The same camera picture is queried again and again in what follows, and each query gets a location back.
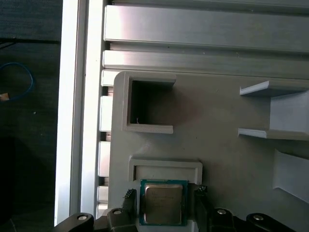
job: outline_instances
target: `metal frame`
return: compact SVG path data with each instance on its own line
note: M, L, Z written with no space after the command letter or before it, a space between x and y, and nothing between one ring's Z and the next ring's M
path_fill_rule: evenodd
M89 2L85 92L81 212L97 214L99 107L101 96L102 41L106 0Z
M114 6L107 7L107 0L63 3L55 224L76 212L98 216L107 208L98 177L108 176L107 170L99 167L99 156L106 158L109 151L99 148L99 133L111 130L112 96L102 96L101 89L112 87L119 72L308 80L308 34L294 29L294 25L305 27L308 23L303 15L309 12L306 0L296 4L288 0L112 3ZM246 30L255 37L240 33ZM286 33L290 37L284 40ZM110 43L108 50L104 40Z
M80 210L80 148L87 1L64 1L57 128L55 221Z

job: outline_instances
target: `screw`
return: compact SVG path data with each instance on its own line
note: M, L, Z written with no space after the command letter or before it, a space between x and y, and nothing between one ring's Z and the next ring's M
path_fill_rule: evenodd
M224 209L218 209L218 214L224 215L226 214L226 211Z
M80 220L80 221L82 221L82 220L87 219L87 216L79 216L77 219Z
M264 218L261 215L254 215L253 218L257 221L262 221Z
M113 213L114 213L114 214L121 214L122 212L121 212L121 210L116 209Z

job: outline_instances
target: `square opening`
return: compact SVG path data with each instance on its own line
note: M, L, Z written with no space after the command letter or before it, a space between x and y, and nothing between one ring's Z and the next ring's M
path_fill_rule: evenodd
M165 114L173 98L174 82L138 81L131 82L130 124L171 125Z

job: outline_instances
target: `dark floor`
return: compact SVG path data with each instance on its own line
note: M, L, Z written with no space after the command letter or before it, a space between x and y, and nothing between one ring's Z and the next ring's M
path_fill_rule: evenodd
M61 0L0 0L0 38L60 41L61 17ZM7 62L27 65L35 86L22 99L0 103L0 137L15 138L14 215L0 232L15 231L12 222L18 232L45 232L54 223L60 45L0 49L0 66ZM19 67L0 71L0 94L15 96L29 84Z

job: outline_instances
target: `metal bar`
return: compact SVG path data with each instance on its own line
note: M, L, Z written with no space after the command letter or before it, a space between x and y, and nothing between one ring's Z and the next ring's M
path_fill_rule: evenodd
M81 97L84 76L85 0L64 1L59 74L55 221L79 212Z
M113 0L117 4L151 4L151 5L172 5L172 6L205 6L216 4L241 4L252 6L268 6L268 7L309 7L307 0Z
M89 2L86 76L84 89L83 164L81 211L97 214L100 77L103 69L102 41L106 0Z
M98 175L101 177L108 177L110 174L110 154L111 154L111 143L100 142Z
M98 201L100 203L108 202L108 187L107 186L100 186L98 188Z
M309 52L301 30L308 24L308 17L109 5L104 39Z
M192 55L129 51L105 51L103 56L107 69L309 79L309 61L297 58L243 56L242 53ZM117 73L104 71L102 84L113 83Z
M112 130L112 96L102 96L100 101L100 131Z
M104 211L107 209L107 203L100 203L98 204L97 212L96 212L96 219L103 215Z

